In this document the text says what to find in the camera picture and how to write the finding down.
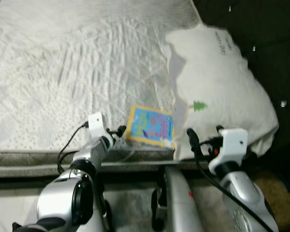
white mattress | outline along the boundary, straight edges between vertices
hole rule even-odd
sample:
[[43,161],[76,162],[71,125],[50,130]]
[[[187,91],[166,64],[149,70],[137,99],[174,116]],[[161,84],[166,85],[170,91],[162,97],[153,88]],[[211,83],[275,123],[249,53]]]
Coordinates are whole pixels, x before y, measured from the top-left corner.
[[112,129],[134,104],[171,111],[160,46],[198,21],[190,0],[1,0],[0,162],[59,151],[96,111]]

black cable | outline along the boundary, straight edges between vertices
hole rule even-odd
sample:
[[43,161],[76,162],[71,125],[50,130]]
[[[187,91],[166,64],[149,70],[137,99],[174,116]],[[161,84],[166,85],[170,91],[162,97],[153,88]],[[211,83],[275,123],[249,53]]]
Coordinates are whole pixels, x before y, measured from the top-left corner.
[[197,149],[194,152],[194,159],[195,163],[200,170],[201,174],[217,189],[219,189],[223,194],[227,195],[231,200],[233,200],[235,203],[237,203],[240,207],[242,207],[247,213],[249,213],[258,223],[260,223],[268,232],[273,232],[273,230],[260,218],[258,215],[256,215],[251,209],[249,209],[245,204],[243,204],[240,200],[238,200],[236,197],[234,197],[231,193],[229,193],[224,187],[222,187],[220,184],[218,184],[214,179],[212,179],[210,176],[208,176],[202,169],[197,154]]
[[63,159],[64,159],[67,155],[69,155],[69,154],[71,154],[71,153],[75,153],[76,151],[74,151],[74,152],[68,152],[68,153],[64,154],[64,155],[63,155],[63,158],[60,157],[61,154],[62,154],[63,151],[67,148],[67,146],[70,144],[71,140],[72,140],[73,137],[76,135],[76,133],[77,133],[81,128],[83,128],[83,127],[87,127],[87,124],[88,124],[88,123],[85,122],[82,126],[80,126],[79,128],[77,128],[76,131],[74,132],[74,134],[72,135],[72,137],[70,138],[70,140],[69,140],[69,141],[67,142],[67,144],[62,148],[62,150],[59,152],[59,154],[58,154],[58,156],[57,156],[57,171],[58,171],[59,174],[61,174],[61,173],[64,172],[64,169],[63,169],[63,167],[61,166],[61,163],[62,163]]

pillow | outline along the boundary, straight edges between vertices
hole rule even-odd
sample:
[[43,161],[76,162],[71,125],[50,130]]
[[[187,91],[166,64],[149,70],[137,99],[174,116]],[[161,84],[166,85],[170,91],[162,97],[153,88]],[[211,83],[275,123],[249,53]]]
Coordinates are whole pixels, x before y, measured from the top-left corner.
[[226,30],[199,24],[166,36],[163,47],[174,96],[174,159],[193,158],[187,128],[200,142],[217,136],[216,126],[248,131],[258,155],[271,146],[278,120],[272,103],[248,69]]

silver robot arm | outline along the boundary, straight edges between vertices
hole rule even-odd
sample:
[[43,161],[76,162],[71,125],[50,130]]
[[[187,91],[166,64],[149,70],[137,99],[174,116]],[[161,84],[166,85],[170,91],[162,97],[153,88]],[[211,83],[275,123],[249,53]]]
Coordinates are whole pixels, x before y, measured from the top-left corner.
[[101,113],[88,117],[88,127],[95,142],[76,152],[68,170],[42,190],[37,223],[23,227],[14,223],[13,232],[75,232],[89,220],[95,231],[105,231],[95,176],[115,143],[112,133],[116,132],[105,128]]
[[[220,179],[222,187],[253,211],[272,231],[278,232],[274,216],[265,204],[262,191],[240,169],[242,159],[247,152],[247,131],[239,128],[217,130],[219,137],[208,140],[208,143],[205,142],[210,145],[211,161],[208,165],[210,172]],[[235,231],[267,231],[252,215],[225,194],[223,200],[233,218]]]

book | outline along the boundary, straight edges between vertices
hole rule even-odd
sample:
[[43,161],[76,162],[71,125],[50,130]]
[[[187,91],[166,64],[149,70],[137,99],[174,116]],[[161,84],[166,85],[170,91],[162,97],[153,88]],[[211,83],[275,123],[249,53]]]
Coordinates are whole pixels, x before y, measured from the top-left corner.
[[174,149],[172,114],[135,105],[131,109],[126,142],[130,145],[148,145]]

